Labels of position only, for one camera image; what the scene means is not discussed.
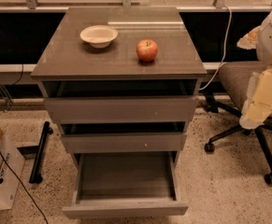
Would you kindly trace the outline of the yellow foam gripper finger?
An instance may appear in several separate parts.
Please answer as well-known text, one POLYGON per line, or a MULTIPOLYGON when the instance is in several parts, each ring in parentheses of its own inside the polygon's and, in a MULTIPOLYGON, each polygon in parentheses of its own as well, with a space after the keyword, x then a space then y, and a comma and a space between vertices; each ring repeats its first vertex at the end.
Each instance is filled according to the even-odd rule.
POLYGON ((248 84, 247 99, 239 124, 245 129, 263 125, 272 113, 272 67, 262 73, 253 72, 248 84))

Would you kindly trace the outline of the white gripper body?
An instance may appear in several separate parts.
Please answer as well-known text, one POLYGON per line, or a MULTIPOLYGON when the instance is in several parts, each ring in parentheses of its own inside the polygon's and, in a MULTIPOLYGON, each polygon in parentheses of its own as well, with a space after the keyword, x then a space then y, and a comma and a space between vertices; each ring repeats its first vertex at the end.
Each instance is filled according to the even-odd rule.
POLYGON ((236 45, 241 49, 255 49, 258 41, 260 27, 257 26, 241 37, 236 45))

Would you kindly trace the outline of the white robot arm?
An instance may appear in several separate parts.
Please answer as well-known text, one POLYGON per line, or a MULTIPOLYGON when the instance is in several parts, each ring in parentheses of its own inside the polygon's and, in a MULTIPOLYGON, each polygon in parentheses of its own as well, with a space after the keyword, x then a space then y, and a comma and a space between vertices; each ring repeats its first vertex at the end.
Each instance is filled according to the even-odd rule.
POLYGON ((239 120, 243 128, 255 129, 272 113, 272 11, 261 25, 241 37, 236 45, 242 49, 256 49, 258 60, 266 65, 262 73, 253 72, 251 75, 239 120))

